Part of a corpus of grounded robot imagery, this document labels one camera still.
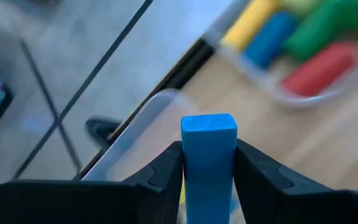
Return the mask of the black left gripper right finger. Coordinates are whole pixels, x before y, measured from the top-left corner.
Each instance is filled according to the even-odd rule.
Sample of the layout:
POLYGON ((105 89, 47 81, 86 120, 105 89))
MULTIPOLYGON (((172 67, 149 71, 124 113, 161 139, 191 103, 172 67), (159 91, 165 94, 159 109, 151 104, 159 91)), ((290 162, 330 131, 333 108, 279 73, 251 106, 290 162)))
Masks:
POLYGON ((247 224, 358 224, 358 190, 334 190, 238 140, 234 183, 247 224))

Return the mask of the black aluminium table frame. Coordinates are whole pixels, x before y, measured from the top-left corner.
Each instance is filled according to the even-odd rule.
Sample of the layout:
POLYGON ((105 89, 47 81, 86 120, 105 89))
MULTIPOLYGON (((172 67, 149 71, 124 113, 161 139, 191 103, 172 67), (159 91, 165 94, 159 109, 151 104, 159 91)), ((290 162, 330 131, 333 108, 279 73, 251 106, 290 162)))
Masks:
POLYGON ((113 146, 117 146, 119 143, 123 143, 125 148, 131 146, 146 127, 157 118, 158 114, 169 105, 169 102, 163 99, 162 105, 152 106, 151 109, 148 109, 148 105, 151 105, 154 99, 163 96, 164 93, 181 90, 214 53, 215 50, 204 39, 197 40, 134 112, 125 121, 121 121, 120 126, 112 134, 113 144, 110 148, 101 148, 88 165, 75 176, 75 179, 81 180, 89 174, 106 153, 116 152, 119 155, 123 153, 123 151, 113 149, 113 146))

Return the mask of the green wooden cylinder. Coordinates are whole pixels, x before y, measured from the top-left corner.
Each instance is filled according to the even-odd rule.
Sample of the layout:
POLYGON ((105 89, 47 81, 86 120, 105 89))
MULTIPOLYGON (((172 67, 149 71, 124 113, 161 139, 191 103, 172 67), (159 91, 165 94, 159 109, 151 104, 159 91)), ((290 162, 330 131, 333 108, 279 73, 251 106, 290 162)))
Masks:
POLYGON ((358 0, 326 0, 304 19, 284 44, 287 54, 304 61, 344 32, 358 30, 358 0))

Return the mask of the blue wooden cylinder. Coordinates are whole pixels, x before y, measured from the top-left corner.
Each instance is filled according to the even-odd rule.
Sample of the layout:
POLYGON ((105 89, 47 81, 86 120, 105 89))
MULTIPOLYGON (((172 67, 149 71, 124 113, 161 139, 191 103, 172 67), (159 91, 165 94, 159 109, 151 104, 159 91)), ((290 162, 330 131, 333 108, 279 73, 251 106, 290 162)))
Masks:
POLYGON ((283 49, 297 25, 296 16, 289 11, 278 11, 269 17, 242 55, 260 68, 267 68, 283 49))

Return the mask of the blue wooden plank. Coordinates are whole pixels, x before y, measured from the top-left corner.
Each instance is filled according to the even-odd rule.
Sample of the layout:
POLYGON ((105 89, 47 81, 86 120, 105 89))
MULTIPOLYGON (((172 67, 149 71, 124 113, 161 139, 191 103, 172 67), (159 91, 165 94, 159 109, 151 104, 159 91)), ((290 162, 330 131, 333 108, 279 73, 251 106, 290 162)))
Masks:
POLYGON ((227 113, 181 119, 187 224, 228 224, 237 124, 227 113))

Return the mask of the yellow wooden cylinder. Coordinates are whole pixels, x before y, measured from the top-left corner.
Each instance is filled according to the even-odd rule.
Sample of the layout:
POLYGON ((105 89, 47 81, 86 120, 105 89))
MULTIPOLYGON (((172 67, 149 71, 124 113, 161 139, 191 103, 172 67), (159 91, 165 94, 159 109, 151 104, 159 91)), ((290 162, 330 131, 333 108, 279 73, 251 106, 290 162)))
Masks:
POLYGON ((225 33, 221 43, 243 51, 264 22, 282 5, 282 0, 250 0, 235 23, 225 33))

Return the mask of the black table clamp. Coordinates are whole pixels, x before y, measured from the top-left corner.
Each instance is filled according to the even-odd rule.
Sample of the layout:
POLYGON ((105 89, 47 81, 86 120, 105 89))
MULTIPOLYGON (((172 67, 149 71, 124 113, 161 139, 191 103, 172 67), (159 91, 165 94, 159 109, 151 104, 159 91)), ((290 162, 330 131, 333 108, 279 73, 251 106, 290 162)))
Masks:
POLYGON ((103 149, 108 149, 113 144, 112 134, 120 126, 121 120, 93 116, 86 120, 85 129, 90 138, 103 149))

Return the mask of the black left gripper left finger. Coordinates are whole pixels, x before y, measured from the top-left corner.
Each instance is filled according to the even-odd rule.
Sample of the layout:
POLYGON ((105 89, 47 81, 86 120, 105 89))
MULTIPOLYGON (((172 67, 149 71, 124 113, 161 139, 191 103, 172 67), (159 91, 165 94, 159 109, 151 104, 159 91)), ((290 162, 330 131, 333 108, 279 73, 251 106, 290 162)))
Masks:
POLYGON ((121 182, 12 180, 0 184, 0 224, 176 224, 181 142, 121 182))

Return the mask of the red wooden cylinder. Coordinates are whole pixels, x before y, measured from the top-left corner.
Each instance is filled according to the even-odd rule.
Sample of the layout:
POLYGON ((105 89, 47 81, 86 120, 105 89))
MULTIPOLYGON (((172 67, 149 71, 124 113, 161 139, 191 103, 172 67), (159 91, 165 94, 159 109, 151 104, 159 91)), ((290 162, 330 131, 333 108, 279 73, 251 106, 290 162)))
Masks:
POLYGON ((336 42, 303 63, 282 81, 288 91, 301 96, 316 96, 358 63, 358 46, 336 42))

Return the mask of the clear plastic bin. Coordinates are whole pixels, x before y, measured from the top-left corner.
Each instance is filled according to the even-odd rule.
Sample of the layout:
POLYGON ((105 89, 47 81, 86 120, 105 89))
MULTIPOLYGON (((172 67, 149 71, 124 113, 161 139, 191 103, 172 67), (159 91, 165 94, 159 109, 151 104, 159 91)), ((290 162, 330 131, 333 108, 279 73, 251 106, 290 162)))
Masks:
POLYGON ((356 65, 354 68, 346 71, 343 77, 333 82, 322 93, 317 94, 317 96, 297 95, 280 84, 280 81, 288 75, 284 69, 295 69, 295 63, 289 58, 282 57, 275 62, 275 65, 271 69, 264 70, 254 65, 249 59, 241 58, 232 47, 220 43, 224 34, 233 25, 243 8, 248 5, 248 2, 249 0, 233 0, 204 35, 207 43, 248 81, 268 93, 279 104, 294 110, 311 108, 337 96, 345 95, 358 84, 358 65, 356 65))

